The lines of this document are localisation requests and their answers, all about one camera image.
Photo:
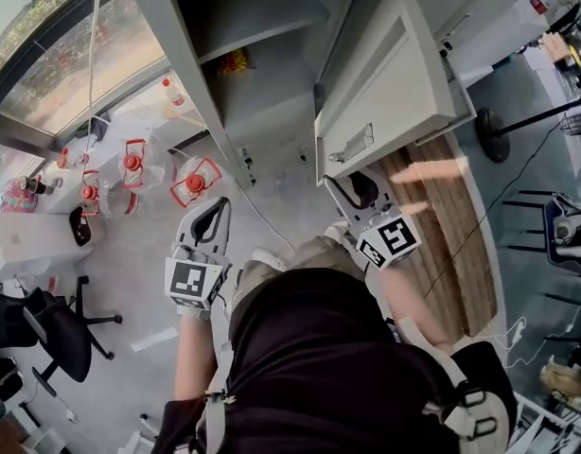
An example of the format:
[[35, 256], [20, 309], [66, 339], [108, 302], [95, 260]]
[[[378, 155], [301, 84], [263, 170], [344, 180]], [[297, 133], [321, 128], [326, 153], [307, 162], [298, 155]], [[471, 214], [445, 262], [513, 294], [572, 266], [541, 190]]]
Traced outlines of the person's left forearm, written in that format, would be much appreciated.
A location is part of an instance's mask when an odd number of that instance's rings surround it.
[[183, 316], [178, 339], [173, 398], [201, 398], [217, 370], [211, 322]]

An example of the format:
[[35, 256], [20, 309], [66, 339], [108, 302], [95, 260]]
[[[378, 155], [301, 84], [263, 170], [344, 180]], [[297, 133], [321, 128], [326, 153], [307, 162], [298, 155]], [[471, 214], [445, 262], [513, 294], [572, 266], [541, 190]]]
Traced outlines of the wooden slatted platform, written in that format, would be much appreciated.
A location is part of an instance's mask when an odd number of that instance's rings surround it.
[[436, 138], [379, 160], [400, 210], [422, 243], [408, 273], [453, 341], [481, 332], [498, 314], [492, 247], [481, 228], [484, 213], [467, 158]]

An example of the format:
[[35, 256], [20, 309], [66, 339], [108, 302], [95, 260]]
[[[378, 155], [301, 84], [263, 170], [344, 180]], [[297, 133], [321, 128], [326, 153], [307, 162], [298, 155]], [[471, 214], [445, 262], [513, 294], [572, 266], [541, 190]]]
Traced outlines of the person's right forearm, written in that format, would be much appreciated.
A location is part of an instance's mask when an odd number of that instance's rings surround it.
[[385, 300], [394, 321], [411, 318], [433, 347], [452, 356], [454, 348], [449, 336], [430, 310], [409, 272], [404, 262], [381, 271], [369, 269], [366, 274], [367, 285], [373, 287], [374, 292]]

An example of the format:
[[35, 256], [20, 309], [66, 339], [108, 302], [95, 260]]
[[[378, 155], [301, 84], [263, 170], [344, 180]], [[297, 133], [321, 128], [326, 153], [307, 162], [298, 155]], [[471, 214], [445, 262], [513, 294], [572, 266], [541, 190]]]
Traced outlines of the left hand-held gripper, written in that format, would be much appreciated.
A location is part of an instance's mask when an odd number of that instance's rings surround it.
[[231, 268], [224, 256], [230, 224], [231, 202], [226, 197], [202, 201], [182, 218], [176, 234], [182, 244], [174, 245], [165, 264], [165, 294], [180, 316], [210, 319]]

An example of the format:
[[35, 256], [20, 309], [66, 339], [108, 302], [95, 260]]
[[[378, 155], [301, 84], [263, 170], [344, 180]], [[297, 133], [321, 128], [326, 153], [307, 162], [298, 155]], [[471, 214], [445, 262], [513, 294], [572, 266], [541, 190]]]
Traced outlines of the white clothes drying rack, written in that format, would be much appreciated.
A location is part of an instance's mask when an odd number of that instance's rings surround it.
[[581, 410], [550, 398], [544, 406], [515, 393], [518, 422], [506, 454], [581, 454]]

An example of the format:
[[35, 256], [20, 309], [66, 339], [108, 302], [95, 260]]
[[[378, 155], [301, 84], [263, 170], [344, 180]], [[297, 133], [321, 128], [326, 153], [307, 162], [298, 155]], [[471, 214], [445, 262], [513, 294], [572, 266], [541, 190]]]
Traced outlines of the white shoulder harness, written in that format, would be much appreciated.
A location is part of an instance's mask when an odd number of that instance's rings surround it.
[[[457, 435], [461, 454], [504, 454], [510, 437], [510, 426], [509, 415], [502, 400], [469, 381], [447, 352], [430, 344], [412, 318], [400, 319], [395, 327], [405, 343], [420, 348], [444, 369], [458, 398], [456, 403], [446, 407], [440, 401], [432, 400], [425, 405], [423, 413], [435, 415], [443, 426]], [[236, 401], [226, 387], [233, 360], [232, 344], [227, 341], [221, 346], [218, 370], [205, 393], [202, 424], [206, 433], [207, 454], [216, 454], [222, 446], [225, 407]]]

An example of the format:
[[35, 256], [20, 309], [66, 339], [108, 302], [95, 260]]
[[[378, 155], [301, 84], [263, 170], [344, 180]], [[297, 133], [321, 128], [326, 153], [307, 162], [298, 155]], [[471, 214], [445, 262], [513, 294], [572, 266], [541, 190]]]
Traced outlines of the grey metal locker cabinet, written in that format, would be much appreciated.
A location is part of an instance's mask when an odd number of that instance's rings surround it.
[[[304, 144], [315, 171], [316, 84], [352, 0], [135, 0], [239, 179]], [[250, 68], [219, 76], [245, 47]]]

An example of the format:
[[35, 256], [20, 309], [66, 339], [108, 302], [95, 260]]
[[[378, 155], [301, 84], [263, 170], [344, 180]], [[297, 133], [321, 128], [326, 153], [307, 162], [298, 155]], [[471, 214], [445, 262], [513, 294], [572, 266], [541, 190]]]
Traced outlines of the black fan stand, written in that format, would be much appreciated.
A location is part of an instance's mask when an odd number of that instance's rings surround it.
[[476, 136], [484, 154], [494, 163], [503, 163], [510, 153], [509, 133], [579, 106], [581, 106], [581, 97], [508, 126], [504, 125], [501, 117], [492, 109], [482, 108], [477, 112], [475, 120]]

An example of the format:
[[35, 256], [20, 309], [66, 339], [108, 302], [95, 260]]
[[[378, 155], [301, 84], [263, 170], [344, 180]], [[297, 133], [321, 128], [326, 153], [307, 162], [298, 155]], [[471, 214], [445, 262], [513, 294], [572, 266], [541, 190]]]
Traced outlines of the clear water jug red cap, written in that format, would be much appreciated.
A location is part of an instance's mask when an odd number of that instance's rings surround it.
[[222, 178], [219, 166], [209, 158], [192, 157], [178, 170], [169, 192], [183, 208], [202, 201]]
[[139, 191], [162, 183], [166, 177], [166, 162], [162, 148], [153, 141], [141, 138], [128, 140], [120, 162], [124, 186]]

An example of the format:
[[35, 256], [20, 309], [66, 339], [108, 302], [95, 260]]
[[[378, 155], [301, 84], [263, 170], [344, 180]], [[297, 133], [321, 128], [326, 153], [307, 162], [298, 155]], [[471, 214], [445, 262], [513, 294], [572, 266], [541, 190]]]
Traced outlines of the black office chair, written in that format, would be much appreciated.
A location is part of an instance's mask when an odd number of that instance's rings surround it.
[[57, 370], [82, 383], [90, 371], [94, 351], [108, 360], [114, 358], [114, 353], [102, 347], [90, 327], [103, 323], [121, 324], [123, 317], [119, 314], [86, 317], [83, 288], [89, 283], [86, 275], [77, 279], [76, 294], [71, 302], [41, 288], [25, 290], [21, 297], [8, 296], [3, 293], [0, 283], [0, 350], [40, 344], [51, 357], [51, 362], [41, 372], [33, 369], [32, 374], [53, 397], [57, 392], [49, 384], [49, 379]]

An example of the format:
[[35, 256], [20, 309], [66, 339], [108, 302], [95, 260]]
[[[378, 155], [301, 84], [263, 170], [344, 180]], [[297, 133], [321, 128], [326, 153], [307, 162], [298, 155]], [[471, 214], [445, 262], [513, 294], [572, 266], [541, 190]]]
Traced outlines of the person's white shoe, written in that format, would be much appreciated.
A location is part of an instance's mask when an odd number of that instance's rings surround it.
[[262, 248], [255, 248], [252, 259], [277, 271], [288, 271], [290, 265], [281, 257]]
[[339, 244], [343, 243], [343, 238], [348, 232], [348, 222], [346, 220], [340, 220], [329, 225], [323, 232], [323, 236], [326, 236]]

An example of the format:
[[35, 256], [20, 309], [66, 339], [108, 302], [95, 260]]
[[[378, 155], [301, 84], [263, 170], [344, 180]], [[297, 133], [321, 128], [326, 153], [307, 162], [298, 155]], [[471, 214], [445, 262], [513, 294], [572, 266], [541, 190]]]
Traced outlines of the white and black bundle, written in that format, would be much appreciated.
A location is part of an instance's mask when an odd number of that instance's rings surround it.
[[553, 219], [555, 250], [560, 256], [581, 258], [581, 202], [555, 194], [554, 203], [560, 209]]

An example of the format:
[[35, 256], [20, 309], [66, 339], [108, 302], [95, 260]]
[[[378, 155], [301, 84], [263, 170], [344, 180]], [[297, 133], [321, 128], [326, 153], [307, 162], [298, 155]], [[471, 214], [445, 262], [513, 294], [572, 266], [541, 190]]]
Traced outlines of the person's khaki trousers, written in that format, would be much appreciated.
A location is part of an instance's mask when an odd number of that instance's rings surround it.
[[[289, 271], [301, 269], [331, 269], [343, 272], [355, 279], [364, 281], [365, 273], [354, 261], [348, 250], [326, 236], [316, 236], [303, 243], [290, 260]], [[251, 259], [238, 273], [238, 285], [234, 294], [230, 312], [234, 312], [240, 303], [266, 281], [287, 271], [277, 271], [269, 266]]]

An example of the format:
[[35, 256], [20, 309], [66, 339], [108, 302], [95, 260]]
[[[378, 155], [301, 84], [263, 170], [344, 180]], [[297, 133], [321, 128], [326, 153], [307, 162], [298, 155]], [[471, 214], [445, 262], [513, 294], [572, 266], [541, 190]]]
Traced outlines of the clear water jug red label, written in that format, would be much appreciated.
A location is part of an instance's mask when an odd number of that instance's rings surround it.
[[121, 180], [92, 169], [81, 177], [81, 210], [84, 217], [118, 218], [131, 215], [138, 206], [138, 196]]

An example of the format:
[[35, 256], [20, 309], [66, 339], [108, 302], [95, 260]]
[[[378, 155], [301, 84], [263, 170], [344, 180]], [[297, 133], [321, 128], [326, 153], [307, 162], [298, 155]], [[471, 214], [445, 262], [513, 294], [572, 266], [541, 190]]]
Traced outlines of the white power strip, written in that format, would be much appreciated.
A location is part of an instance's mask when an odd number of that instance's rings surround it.
[[522, 333], [527, 326], [525, 317], [519, 318], [516, 323], [507, 332], [507, 348], [513, 348], [522, 338]]

